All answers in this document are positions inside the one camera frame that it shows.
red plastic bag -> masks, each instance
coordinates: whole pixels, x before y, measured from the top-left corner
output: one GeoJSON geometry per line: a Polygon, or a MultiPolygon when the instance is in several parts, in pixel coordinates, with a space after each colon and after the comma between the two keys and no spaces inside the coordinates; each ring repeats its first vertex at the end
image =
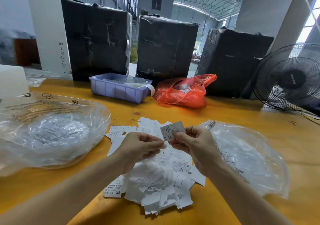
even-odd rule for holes
{"type": "Polygon", "coordinates": [[[207,105],[205,88],[216,79],[217,75],[206,74],[164,80],[158,83],[153,98],[170,105],[202,108],[207,105]]]}

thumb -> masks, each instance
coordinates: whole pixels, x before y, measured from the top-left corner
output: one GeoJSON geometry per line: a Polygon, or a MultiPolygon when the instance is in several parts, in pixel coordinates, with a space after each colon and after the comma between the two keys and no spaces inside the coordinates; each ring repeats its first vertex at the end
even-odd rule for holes
{"type": "Polygon", "coordinates": [[[178,141],[184,143],[187,146],[192,145],[192,143],[194,142],[194,139],[195,139],[191,136],[188,136],[187,134],[185,134],[183,132],[175,132],[173,135],[178,141]]]}
{"type": "Polygon", "coordinates": [[[163,141],[143,142],[142,144],[142,150],[144,153],[148,153],[158,149],[165,149],[165,148],[166,148],[166,145],[163,141]]]}

black box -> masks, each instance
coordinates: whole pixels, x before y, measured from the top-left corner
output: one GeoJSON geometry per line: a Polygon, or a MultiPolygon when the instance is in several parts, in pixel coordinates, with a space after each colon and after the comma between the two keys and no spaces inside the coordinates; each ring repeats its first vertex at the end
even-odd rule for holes
{"type": "Polygon", "coordinates": [[[197,38],[198,24],[160,16],[140,16],[137,76],[153,84],[187,77],[197,38]]]}
{"type": "Polygon", "coordinates": [[[265,57],[274,38],[225,27],[210,29],[197,75],[216,74],[207,95],[238,98],[265,57]]]}
{"type": "Polygon", "coordinates": [[[131,52],[132,16],[77,0],[61,0],[73,80],[102,73],[126,74],[131,52]]]}

plastic crate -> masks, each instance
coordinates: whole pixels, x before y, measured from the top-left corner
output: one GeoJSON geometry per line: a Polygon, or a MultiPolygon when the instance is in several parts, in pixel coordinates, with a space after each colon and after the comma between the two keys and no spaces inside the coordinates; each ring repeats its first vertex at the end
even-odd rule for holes
{"type": "MultiPolygon", "coordinates": [[[[136,104],[140,104],[150,93],[150,89],[147,87],[137,89],[127,85],[103,80],[116,80],[121,78],[127,78],[127,76],[116,73],[105,73],[89,77],[91,81],[91,92],[136,104]]],[[[151,80],[146,79],[146,81],[148,81],[148,84],[152,83],[151,80]]]]}

yellow table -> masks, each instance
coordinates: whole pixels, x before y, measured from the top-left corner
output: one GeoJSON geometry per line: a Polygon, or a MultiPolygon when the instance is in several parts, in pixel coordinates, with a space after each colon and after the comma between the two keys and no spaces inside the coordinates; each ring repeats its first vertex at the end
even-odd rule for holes
{"type": "MultiPolygon", "coordinates": [[[[276,195],[267,195],[265,199],[294,224],[320,224],[320,126],[297,114],[264,112],[259,101],[226,98],[207,98],[207,107],[199,110],[163,105],[151,97],[136,105],[93,95],[89,83],[72,81],[46,80],[39,88],[30,90],[100,101],[111,111],[111,125],[136,125],[143,116],[160,123],[182,121],[185,126],[212,119],[252,128],[269,138],[272,147],[283,155],[290,171],[289,200],[276,195]]],[[[81,162],[65,169],[27,168],[0,178],[0,213],[104,158],[110,145],[110,140],[104,137],[81,162]]],[[[208,179],[205,187],[195,184],[190,193],[192,206],[179,211],[170,207],[161,211],[158,217],[145,217],[140,205],[123,198],[105,199],[100,193],[69,225],[240,224],[208,179]]]]}

